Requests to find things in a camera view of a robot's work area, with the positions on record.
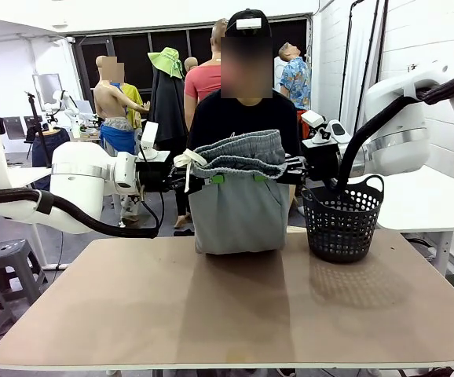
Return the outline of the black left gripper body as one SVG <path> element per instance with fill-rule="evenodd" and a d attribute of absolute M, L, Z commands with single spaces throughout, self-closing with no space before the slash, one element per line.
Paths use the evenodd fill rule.
<path fill-rule="evenodd" d="M 170 172 L 172 162 L 142 160 L 136 162 L 136 174 L 144 192 L 169 192 L 172 189 Z"/>

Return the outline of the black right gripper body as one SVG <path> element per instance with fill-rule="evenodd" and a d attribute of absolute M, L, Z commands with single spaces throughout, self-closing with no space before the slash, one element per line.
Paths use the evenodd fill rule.
<path fill-rule="evenodd" d="M 306 160 L 307 173 L 312 181 L 326 181 L 338 176 L 340 152 L 336 142 L 315 144 L 312 140 L 304 140 L 302 153 Z"/>

